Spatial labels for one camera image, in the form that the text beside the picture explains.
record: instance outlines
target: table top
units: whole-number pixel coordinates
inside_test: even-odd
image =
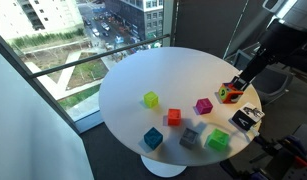
[[[101,115],[113,135],[125,146],[147,158],[174,165],[199,166],[227,159],[243,150],[254,138],[229,119],[247,102],[261,110],[252,85],[235,104],[223,104],[218,95],[222,83],[230,82],[238,70],[205,52],[179,47],[162,47],[124,58],[105,76],[99,92]],[[153,91],[159,104],[148,108],[143,96]],[[199,115],[198,99],[208,98],[213,109]],[[181,125],[168,126],[168,109],[181,109]],[[144,134],[155,127],[162,143],[152,150]],[[199,133],[190,150],[179,144],[186,128]],[[217,128],[229,134],[228,147],[218,152],[204,147],[208,135]]]

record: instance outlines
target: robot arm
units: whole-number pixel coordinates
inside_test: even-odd
[[[267,65],[281,61],[307,42],[307,0],[275,0],[273,6],[270,2],[266,0],[263,7],[277,18],[260,37],[259,50],[245,70],[220,88],[223,103],[237,102],[252,79]]]

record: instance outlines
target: white wall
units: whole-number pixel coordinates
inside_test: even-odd
[[[0,180],[94,179],[81,138],[0,55]]]

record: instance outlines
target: purple cube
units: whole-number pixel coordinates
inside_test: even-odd
[[[206,114],[212,111],[213,105],[208,98],[205,98],[197,100],[195,107],[200,114]]]

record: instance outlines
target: yellow-green cube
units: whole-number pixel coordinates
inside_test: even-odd
[[[147,107],[152,108],[159,103],[159,97],[153,91],[150,91],[144,95],[144,103]]]
[[[217,151],[223,151],[229,142],[229,135],[214,129],[213,132],[207,137],[204,147],[207,145],[216,149]]]

